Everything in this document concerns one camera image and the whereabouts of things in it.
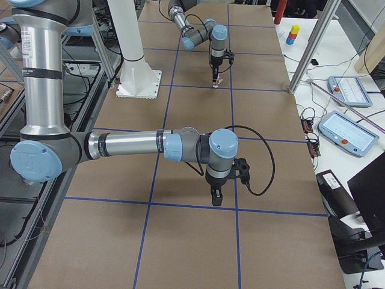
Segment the stacked colored blocks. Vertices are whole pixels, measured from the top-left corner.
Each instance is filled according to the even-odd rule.
[[[286,44],[287,45],[293,45],[294,40],[297,38],[298,32],[300,32],[300,26],[299,25],[291,26],[291,30],[289,32],[289,36],[286,39]]]

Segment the light blue cap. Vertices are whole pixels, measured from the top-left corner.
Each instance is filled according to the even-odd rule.
[[[58,155],[39,141],[24,140],[11,151],[12,166],[23,178],[34,182],[45,182],[56,178],[63,165]]]
[[[212,29],[211,35],[219,41],[225,40],[227,38],[226,26],[222,24],[215,25],[214,28]]]
[[[0,20],[0,22],[5,24],[17,24],[17,22],[13,19],[12,16],[4,17],[3,19]]]
[[[11,5],[16,7],[30,8],[43,3],[45,0],[7,0]]]
[[[94,32],[94,25],[68,27],[63,33],[69,36],[91,36]]]
[[[229,129],[214,131],[209,138],[211,150],[221,158],[234,158],[238,152],[238,137]]]
[[[209,18],[209,19],[206,19],[206,20],[203,22],[203,24],[207,24],[207,23],[209,23],[210,21],[214,21],[214,22],[215,22],[215,20],[214,20],[213,18]]]
[[[194,43],[188,37],[183,37],[182,43],[183,43],[186,50],[193,50],[195,47]]]
[[[4,47],[6,50],[11,49],[13,47],[13,43],[4,37],[0,37],[0,43],[2,47]]]
[[[182,138],[179,134],[169,134],[164,142],[164,158],[169,161],[180,162],[182,159]]]

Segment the yellow block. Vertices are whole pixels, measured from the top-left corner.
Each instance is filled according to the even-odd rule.
[[[300,32],[300,26],[299,25],[291,26],[290,32],[291,32],[291,34],[298,34],[298,32]]]

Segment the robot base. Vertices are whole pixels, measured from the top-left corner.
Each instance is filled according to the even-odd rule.
[[[161,77],[162,72],[152,70],[147,63],[144,63],[144,69],[124,65],[116,96],[118,98],[156,99]]]

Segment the table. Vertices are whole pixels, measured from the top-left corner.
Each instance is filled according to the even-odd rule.
[[[200,4],[189,12],[229,29],[236,55],[221,87],[211,87],[208,43],[185,51],[175,25],[149,1],[139,22],[146,61],[163,71],[158,98],[120,99],[115,88],[94,129],[209,132],[248,125],[273,150],[272,187],[254,197],[228,181],[223,206],[213,208],[205,180],[163,156],[81,164],[30,289],[343,287],[295,99],[284,89],[289,79],[270,9]],[[251,186],[260,191],[270,178],[270,157],[255,136],[236,133],[238,155],[248,160]]]
[[[279,36],[279,42],[283,54],[293,58],[294,60],[300,60],[305,47],[307,45],[307,39],[312,32],[312,29],[316,23],[314,19],[289,19],[284,18],[280,25],[276,26],[277,35]],[[292,25],[299,25],[301,30],[295,43],[292,46],[288,46],[285,43],[288,32]],[[344,75],[345,76],[363,76],[361,81],[368,92],[377,92],[379,91],[378,87],[375,85],[374,81],[370,76],[365,76],[365,74],[358,74],[354,70],[354,63],[358,60],[359,56],[356,55],[352,44],[350,43],[348,37],[344,33],[342,27],[340,26],[337,20],[332,20],[328,30],[326,31],[324,38],[322,39],[319,47],[317,48],[313,58],[317,59],[320,66],[323,65],[333,65],[339,64],[344,61],[350,60],[353,58],[352,62],[342,63],[338,66],[327,66],[314,69],[314,66],[309,65],[308,74],[305,74],[303,80],[309,78],[313,79],[327,79],[330,75]],[[288,71],[289,77],[293,75],[292,72],[295,71],[297,67],[297,62],[289,58],[285,58],[285,64]],[[325,89],[327,89],[327,82],[316,80],[318,84],[321,84]],[[345,112],[346,109],[337,105],[337,103],[330,101],[329,97],[324,92],[321,92],[317,88],[314,88],[313,91],[314,98],[313,100],[323,107],[327,106],[327,111],[331,112],[337,110],[340,112]],[[373,101],[373,106],[371,108],[358,108],[357,110],[363,115],[367,116],[377,111],[385,109],[385,99],[381,94],[370,94],[369,95]],[[316,111],[317,116],[322,116],[323,109],[312,102],[312,94],[310,85],[302,82],[295,92],[295,98],[298,104],[304,107],[313,107]],[[299,113],[301,113],[302,108],[298,107]],[[359,120],[352,112],[348,111],[346,115],[352,120]],[[378,114],[371,118],[374,122],[379,124],[381,127],[385,127],[385,114]],[[315,119],[314,128],[316,129],[317,124],[320,119]],[[322,135],[319,136],[320,139],[320,151],[321,156],[319,157],[319,163],[315,170],[315,173],[323,172],[325,170],[331,169],[337,178],[340,180],[342,185],[347,191],[349,188],[347,186],[347,181],[351,179],[356,173],[358,173],[362,168],[367,166],[371,161],[376,157],[382,154],[385,150],[385,136],[382,135],[379,131],[373,128],[371,125],[368,125],[365,121],[360,122],[363,126],[370,129],[374,133],[380,136],[379,141],[375,146],[368,152],[368,154],[363,158],[356,158],[350,154],[345,153],[343,150],[339,149],[335,144],[328,141]],[[346,216],[343,219],[348,225],[353,228],[358,228],[360,225],[353,219],[352,216]],[[358,284],[360,274],[344,275],[346,288],[352,288],[354,285]],[[362,288],[371,288],[371,287],[384,287],[385,284],[385,270],[379,272],[367,272],[365,273],[365,280],[370,280],[370,283],[364,284]]]

